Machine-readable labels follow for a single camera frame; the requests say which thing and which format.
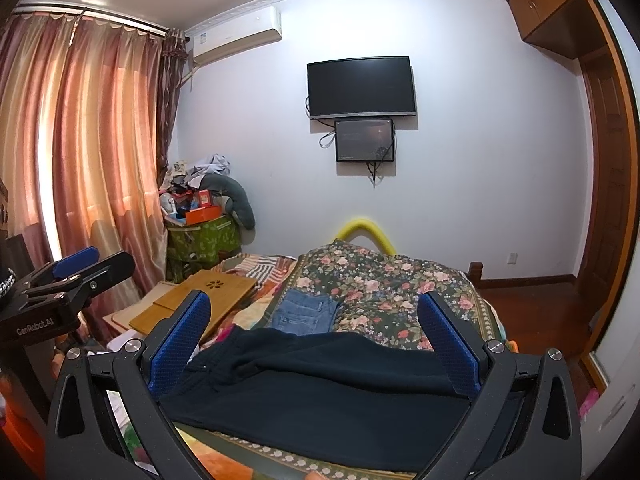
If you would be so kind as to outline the green patterned storage bag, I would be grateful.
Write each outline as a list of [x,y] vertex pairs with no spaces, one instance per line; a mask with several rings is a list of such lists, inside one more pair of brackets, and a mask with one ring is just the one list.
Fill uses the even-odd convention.
[[195,226],[168,226],[167,232],[166,278],[173,283],[241,252],[240,230],[229,216]]

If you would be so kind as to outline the white air conditioner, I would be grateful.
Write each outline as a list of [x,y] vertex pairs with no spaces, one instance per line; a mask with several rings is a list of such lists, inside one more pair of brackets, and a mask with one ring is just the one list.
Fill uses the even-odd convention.
[[204,66],[281,39],[281,14],[270,6],[195,34],[192,37],[193,63]]

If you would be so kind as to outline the wooden lap desk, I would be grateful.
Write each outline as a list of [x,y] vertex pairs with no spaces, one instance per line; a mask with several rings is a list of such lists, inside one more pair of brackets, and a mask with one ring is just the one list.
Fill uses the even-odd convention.
[[171,318],[185,304],[188,309],[201,309],[205,322],[200,339],[203,342],[256,285],[256,278],[201,270],[180,284],[160,282],[140,301],[103,319],[119,334],[134,330],[148,336],[158,323]]

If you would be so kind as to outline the orange box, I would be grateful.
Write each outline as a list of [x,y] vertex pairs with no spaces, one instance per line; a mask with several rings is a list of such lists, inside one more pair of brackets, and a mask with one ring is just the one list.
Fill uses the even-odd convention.
[[187,226],[196,226],[203,222],[209,222],[222,216],[221,206],[209,205],[207,207],[198,207],[190,209],[184,215]]

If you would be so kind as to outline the folded blue denim jeans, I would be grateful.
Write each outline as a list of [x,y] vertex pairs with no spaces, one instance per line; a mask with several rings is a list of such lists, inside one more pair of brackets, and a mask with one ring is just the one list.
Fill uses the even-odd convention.
[[339,306],[330,296],[290,289],[274,310],[270,327],[296,336],[329,333]]

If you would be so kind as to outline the dark teal fleece pants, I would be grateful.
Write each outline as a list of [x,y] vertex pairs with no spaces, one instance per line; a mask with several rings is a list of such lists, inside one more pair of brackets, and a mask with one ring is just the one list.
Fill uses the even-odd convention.
[[235,327],[191,361],[160,405],[191,427],[344,466],[415,472],[469,402],[429,351],[354,333]]

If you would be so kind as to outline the pink orange curtain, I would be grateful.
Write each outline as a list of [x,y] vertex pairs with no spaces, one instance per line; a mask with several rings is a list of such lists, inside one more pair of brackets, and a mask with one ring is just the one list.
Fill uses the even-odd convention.
[[88,16],[11,16],[1,31],[1,177],[9,231],[36,266],[95,247],[134,275],[93,300],[90,334],[165,276],[168,43]]

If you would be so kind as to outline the wall mounted black television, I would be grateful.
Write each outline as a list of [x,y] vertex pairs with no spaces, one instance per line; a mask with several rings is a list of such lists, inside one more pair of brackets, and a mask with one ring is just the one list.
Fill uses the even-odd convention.
[[416,116],[408,56],[308,63],[307,93],[312,119]]

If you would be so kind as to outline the small black wall screen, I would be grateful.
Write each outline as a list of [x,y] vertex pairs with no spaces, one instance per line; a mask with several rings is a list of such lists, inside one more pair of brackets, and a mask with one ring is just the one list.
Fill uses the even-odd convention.
[[337,162],[393,162],[395,127],[388,118],[342,119],[335,123]]

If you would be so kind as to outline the striped patchwork quilt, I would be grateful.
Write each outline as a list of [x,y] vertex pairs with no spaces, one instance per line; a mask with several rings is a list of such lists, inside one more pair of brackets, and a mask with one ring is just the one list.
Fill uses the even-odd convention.
[[294,271],[297,259],[288,256],[239,254],[213,267],[216,272],[233,274],[241,278],[254,278],[256,284],[241,302],[231,309],[205,336],[202,350],[223,340],[233,326],[251,330],[264,317],[271,300],[280,292],[284,282]]

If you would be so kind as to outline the red small box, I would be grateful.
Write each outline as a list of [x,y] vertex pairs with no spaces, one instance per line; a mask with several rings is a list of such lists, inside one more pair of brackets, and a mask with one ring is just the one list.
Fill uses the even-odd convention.
[[210,195],[209,190],[199,190],[198,191],[198,206],[200,207],[210,207],[213,205],[212,196]]

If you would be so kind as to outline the grey neck pillow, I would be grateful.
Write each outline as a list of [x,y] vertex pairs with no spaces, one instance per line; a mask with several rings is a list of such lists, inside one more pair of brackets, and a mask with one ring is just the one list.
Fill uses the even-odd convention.
[[206,174],[198,189],[208,191],[213,196],[224,197],[226,199],[224,212],[238,220],[244,230],[253,231],[255,229],[254,211],[244,188],[238,181],[223,174]]

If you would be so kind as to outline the brown wooden door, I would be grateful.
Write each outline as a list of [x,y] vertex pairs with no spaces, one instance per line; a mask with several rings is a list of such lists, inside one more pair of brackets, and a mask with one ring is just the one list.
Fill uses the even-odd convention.
[[578,289],[597,313],[585,354],[596,350],[615,312],[634,255],[639,212],[639,141],[634,89],[614,28],[598,0],[586,0],[604,44],[579,58],[592,128],[589,230]]

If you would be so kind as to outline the floral green bedspread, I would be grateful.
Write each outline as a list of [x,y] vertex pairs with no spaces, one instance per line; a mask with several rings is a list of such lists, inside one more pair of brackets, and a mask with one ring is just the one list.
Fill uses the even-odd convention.
[[[387,348],[434,353],[418,320],[418,299],[426,292],[438,292],[454,314],[471,323],[483,338],[501,336],[501,326],[494,311],[480,298],[463,272],[433,261],[379,254],[341,240],[303,255],[280,292],[271,300],[264,317],[251,330],[271,328],[273,312],[290,289],[312,296],[330,296],[340,303],[329,333],[358,334]],[[196,429],[241,441],[280,460],[295,460],[300,468],[320,469],[335,477],[353,476],[361,471],[414,474],[344,466],[252,443],[219,431]]]

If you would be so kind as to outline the wooden overhead cabinet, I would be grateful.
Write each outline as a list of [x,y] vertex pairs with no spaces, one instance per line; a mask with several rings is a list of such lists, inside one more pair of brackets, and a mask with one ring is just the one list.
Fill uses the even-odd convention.
[[508,0],[526,44],[574,60],[606,44],[588,0]]

